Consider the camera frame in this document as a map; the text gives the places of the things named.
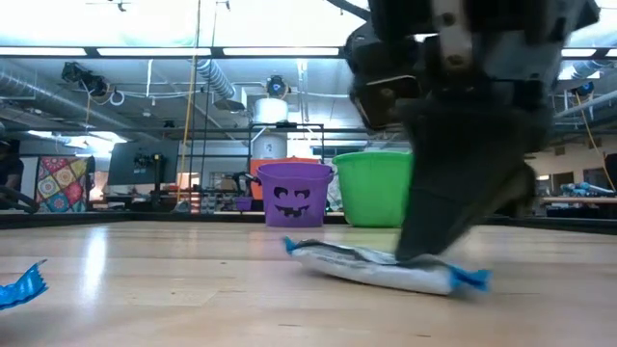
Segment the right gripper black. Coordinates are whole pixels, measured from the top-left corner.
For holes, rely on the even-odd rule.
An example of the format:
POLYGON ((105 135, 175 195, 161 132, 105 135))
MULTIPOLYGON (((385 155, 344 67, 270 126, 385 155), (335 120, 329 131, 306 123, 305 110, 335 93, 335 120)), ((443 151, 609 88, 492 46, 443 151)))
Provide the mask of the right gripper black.
MULTIPOLYGON (((537 110, 573 32, 600 19, 596 0, 369 0, 383 41, 411 36, 422 94, 395 109, 537 110)), ((549 133, 545 112, 414 115, 399 260, 441 254, 486 216, 497 189, 549 133)))

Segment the green halloween bucket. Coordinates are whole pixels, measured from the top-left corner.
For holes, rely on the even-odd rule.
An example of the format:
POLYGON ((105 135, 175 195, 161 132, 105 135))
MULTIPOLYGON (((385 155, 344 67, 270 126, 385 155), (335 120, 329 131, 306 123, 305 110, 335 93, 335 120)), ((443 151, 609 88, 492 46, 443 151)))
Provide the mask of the green halloween bucket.
POLYGON ((405 215, 413 155, 362 151, 333 159, 344 216, 353 227, 400 227, 405 215))

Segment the white blue Hershey's candy bar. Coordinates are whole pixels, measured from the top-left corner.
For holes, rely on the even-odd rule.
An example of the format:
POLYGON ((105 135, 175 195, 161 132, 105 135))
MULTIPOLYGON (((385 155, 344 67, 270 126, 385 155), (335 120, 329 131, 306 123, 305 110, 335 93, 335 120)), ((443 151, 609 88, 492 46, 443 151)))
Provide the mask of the white blue Hershey's candy bar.
POLYGON ((486 291, 491 272, 468 271, 423 254, 398 261, 393 254, 316 239, 283 238, 291 258, 312 272, 374 286, 447 296, 463 286, 486 291))
POLYGON ((40 267, 46 259, 33 264, 20 278, 7 285, 0 285, 0 310, 26 304, 48 289, 48 285, 40 273, 40 267))

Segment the wooden workbench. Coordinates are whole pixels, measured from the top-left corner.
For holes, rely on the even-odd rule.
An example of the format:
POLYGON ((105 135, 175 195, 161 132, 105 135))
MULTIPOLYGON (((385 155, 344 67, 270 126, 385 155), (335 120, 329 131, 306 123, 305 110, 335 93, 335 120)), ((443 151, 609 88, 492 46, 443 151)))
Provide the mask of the wooden workbench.
POLYGON ((603 205, 617 204, 615 197, 543 197, 539 198, 543 205, 603 205))

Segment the pale blue tubular device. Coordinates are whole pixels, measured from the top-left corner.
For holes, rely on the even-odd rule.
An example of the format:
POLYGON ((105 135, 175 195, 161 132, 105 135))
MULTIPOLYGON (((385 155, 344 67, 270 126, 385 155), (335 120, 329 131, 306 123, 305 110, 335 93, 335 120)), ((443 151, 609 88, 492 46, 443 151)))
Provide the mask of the pale blue tubular device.
POLYGON ((568 183, 560 186, 564 196, 587 198, 615 198, 617 192, 605 189, 588 182, 568 183))

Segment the white cylindrical tank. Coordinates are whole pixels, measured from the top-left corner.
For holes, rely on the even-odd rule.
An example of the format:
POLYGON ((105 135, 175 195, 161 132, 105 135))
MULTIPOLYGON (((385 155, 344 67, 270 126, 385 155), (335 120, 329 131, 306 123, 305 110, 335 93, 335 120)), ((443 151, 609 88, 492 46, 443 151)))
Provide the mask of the white cylindrical tank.
POLYGON ((254 127, 256 135, 252 139, 254 159, 280 159, 287 156, 287 134, 274 132, 276 123, 288 118, 287 103, 278 98, 261 98, 255 102, 254 127))

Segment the long white light bar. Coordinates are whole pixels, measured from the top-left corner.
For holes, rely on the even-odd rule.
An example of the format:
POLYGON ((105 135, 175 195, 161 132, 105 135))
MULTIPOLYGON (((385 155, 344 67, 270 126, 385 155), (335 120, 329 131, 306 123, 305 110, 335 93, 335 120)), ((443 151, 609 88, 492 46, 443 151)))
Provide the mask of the long white light bar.
POLYGON ((120 58, 139 57, 150 59, 162 57, 188 58, 198 57, 214 59, 244 58, 342 58, 342 47, 304 46, 304 47, 68 47, 68 46, 0 46, 0 57, 87 57, 120 58))

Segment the black monitor screen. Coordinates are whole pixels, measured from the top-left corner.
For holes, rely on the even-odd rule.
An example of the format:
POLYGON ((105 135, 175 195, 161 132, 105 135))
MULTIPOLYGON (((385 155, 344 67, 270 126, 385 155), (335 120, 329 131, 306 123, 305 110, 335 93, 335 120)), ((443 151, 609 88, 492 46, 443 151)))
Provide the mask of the black monitor screen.
POLYGON ((179 141, 116 144, 111 153, 108 184, 176 183, 179 141))

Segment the grey metal pipe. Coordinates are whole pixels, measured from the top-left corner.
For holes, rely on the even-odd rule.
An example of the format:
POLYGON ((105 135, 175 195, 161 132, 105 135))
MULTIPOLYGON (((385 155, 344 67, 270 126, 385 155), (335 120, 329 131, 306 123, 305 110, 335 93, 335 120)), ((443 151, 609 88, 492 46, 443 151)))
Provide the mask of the grey metal pipe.
POLYGON ((130 124, 122 121, 120 116, 94 105, 87 106, 86 101, 78 101, 70 95, 69 90, 62 87, 54 88, 47 80, 38 78, 28 72, 18 72, 15 69, 0 69, 0 95, 14 97, 34 97, 37 108, 58 116, 86 116, 90 111, 90 118, 100 120, 109 126, 128 128, 130 124))

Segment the black slanted bar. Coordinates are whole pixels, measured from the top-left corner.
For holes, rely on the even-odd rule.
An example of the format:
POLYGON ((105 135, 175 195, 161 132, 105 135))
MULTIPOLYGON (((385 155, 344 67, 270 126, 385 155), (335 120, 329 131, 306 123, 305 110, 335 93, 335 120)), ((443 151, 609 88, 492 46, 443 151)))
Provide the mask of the black slanted bar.
POLYGON ((9 207, 34 214, 39 211, 40 204, 13 188, 0 186, 0 207, 9 207))

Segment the person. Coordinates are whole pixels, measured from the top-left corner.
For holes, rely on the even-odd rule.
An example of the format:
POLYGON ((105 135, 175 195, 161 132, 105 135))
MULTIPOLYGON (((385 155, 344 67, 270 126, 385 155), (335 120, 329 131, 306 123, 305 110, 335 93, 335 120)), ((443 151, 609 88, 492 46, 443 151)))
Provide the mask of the person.
POLYGON ((24 165, 11 144, 0 139, 0 187, 21 191, 24 165))

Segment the long silver air duct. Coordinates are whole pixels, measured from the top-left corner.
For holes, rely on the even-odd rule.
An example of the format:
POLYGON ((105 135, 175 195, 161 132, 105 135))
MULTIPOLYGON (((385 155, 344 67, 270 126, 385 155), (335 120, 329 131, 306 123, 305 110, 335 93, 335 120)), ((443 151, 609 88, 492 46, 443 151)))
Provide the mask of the long silver air duct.
POLYGON ((584 92, 579 106, 565 105, 556 113, 556 119, 564 119, 579 111, 586 111, 594 106, 601 106, 617 100, 617 59, 574 61, 561 70, 555 95, 571 92, 571 100, 575 101, 574 92, 591 83, 601 84, 601 93, 584 92))

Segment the black horizontal frame bar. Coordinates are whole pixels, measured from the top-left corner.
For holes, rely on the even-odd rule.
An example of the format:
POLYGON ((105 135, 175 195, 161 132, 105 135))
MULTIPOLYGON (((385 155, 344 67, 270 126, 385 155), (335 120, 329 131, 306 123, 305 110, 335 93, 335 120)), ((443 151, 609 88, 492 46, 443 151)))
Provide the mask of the black horizontal frame bar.
MULTIPOLYGON (((237 128, 218 128, 218 127, 207 127, 207 128, 196 128, 189 129, 188 133, 206 133, 206 134, 224 134, 231 136, 236 133, 255 133, 254 127, 257 124, 250 127, 237 127, 237 128)), ((128 128, 128 127, 35 127, 32 128, 32 131, 39 132, 72 132, 72 133, 94 133, 94 132, 114 132, 117 134, 125 134, 128 136, 129 134, 137 133, 137 134, 148 134, 153 135, 155 133, 184 133, 185 129, 181 127, 144 127, 144 128, 128 128)), ((375 134, 386 134, 386 133, 399 133, 403 132, 404 129, 402 127, 390 127, 381 130, 370 130, 365 128, 326 128, 323 124, 308 124, 308 125, 297 125, 295 127, 291 126, 283 126, 283 127, 275 127, 273 128, 274 132, 316 132, 316 133, 335 133, 335 134, 365 134, 365 135, 375 135, 375 134)))

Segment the ribbed silver air duct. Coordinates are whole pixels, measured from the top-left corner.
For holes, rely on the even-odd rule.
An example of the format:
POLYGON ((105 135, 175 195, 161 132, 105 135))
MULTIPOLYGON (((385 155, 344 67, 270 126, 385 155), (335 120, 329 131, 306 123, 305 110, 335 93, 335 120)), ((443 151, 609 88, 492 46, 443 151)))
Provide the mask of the ribbed silver air duct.
POLYGON ((216 101, 229 100, 235 97, 235 88, 214 60, 197 60, 196 72, 214 93, 216 101))

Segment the black table edge rail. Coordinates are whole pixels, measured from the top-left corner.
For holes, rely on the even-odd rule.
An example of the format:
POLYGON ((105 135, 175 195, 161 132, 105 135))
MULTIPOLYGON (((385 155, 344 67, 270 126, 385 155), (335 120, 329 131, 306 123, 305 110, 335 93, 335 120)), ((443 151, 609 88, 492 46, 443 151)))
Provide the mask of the black table edge rail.
MULTIPOLYGON (((118 222, 204 222, 264 224, 263 214, 174 214, 153 212, 86 212, 86 213, 15 213, 0 211, 0 229, 29 227, 59 227, 109 224, 118 222)), ((527 227, 571 232, 616 235, 617 220, 524 217, 489 217, 480 222, 485 226, 527 227)))

